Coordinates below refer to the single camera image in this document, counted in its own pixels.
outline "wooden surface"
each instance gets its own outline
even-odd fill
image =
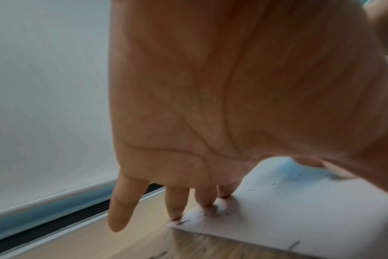
[[[183,232],[169,222],[164,192],[140,202],[128,227],[111,233],[105,218],[19,256],[22,259],[308,259],[283,251]],[[195,206],[190,196],[187,209]]]

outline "paper sheet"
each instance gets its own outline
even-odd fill
[[[274,158],[230,199],[170,227],[326,259],[388,259],[388,194],[362,179]]]

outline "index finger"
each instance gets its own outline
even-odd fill
[[[107,224],[113,232],[123,230],[130,221],[140,198],[147,190],[149,181],[137,180],[120,173],[109,205]]]

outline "hand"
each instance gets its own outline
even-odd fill
[[[190,188],[207,206],[263,159],[335,161],[388,130],[388,65],[355,0],[115,0],[109,72],[113,231],[150,182],[176,219]]]

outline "gray wall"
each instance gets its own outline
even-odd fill
[[[114,178],[109,0],[0,0],[0,210]]]

